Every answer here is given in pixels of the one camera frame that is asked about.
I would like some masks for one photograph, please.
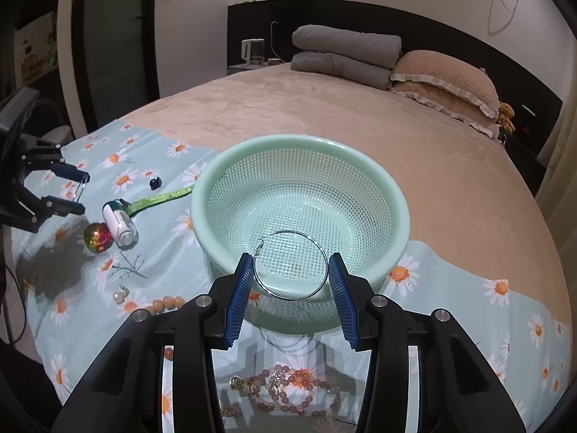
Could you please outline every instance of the pink pillow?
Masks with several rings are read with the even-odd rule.
[[[499,130],[493,119],[483,114],[475,105],[437,86],[406,81],[395,83],[392,91],[395,94],[409,97],[421,104],[428,105],[443,114],[450,115],[487,135],[489,138],[497,140]]]
[[[498,118],[499,99],[489,77],[444,53],[415,50],[405,54],[394,67],[391,80],[437,86],[476,105],[487,117]]]

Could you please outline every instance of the black earbud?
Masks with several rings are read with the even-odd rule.
[[[150,179],[150,189],[155,191],[156,189],[160,189],[162,187],[162,179],[157,177],[156,179]]]

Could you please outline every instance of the headboard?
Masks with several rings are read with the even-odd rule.
[[[454,27],[417,14],[368,3],[343,0],[266,0],[229,6],[228,65],[242,63],[241,41],[262,38],[266,57],[270,23],[276,53],[289,62],[299,52],[291,35],[299,26],[320,24],[359,32],[396,34],[403,52],[434,50],[486,69],[502,102],[515,110],[515,137],[538,154],[559,116],[562,102],[547,86],[517,62],[490,45]],[[525,105],[535,116],[523,108]]]

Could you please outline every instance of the light blue fabric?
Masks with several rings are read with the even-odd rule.
[[[189,227],[189,197],[137,215],[140,240],[125,253],[113,246],[103,254],[91,254],[82,240],[86,225],[102,221],[106,201],[135,201],[194,183],[216,152],[115,121],[64,147],[63,155],[91,175],[81,199],[85,216],[51,218],[36,235],[12,231],[17,276],[25,281],[28,293],[28,323],[62,402],[132,309],[165,295],[189,300],[208,291],[212,283],[206,259]],[[148,182],[156,175],[162,178],[163,187],[153,193]],[[27,179],[28,188],[37,196],[71,195],[74,188],[68,185],[44,172]],[[510,292],[506,280],[489,281],[472,275],[441,260],[421,242],[409,242],[392,276],[385,281],[382,293],[403,308],[430,314],[442,307],[453,313],[500,375],[528,431],[535,430],[567,388],[569,326],[553,320],[541,303]],[[130,291],[122,305],[112,300],[119,283]],[[220,401],[223,406],[238,403],[242,409],[240,417],[225,418],[227,429],[352,431],[364,393],[369,354],[351,351],[340,328],[303,335],[259,328],[257,309],[263,300],[257,293],[251,294],[247,317],[257,325],[245,321],[239,340],[229,351],[213,351]],[[418,411],[416,349],[411,348],[410,355],[407,432],[414,432]],[[262,412],[252,399],[230,390],[232,375],[254,375],[279,363],[306,368],[338,386],[342,405],[333,413],[336,420],[329,419],[332,425],[325,419]],[[168,400],[165,405],[170,407],[171,368],[171,362],[165,361],[163,394]],[[294,386],[287,392],[295,403],[306,395]],[[317,394],[316,389],[313,395],[315,401],[310,407],[318,410],[327,409],[334,397]],[[164,430],[172,431],[171,408],[163,421]]]

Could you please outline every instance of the door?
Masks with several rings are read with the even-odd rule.
[[[73,0],[71,31],[88,131],[159,98],[154,0]]]

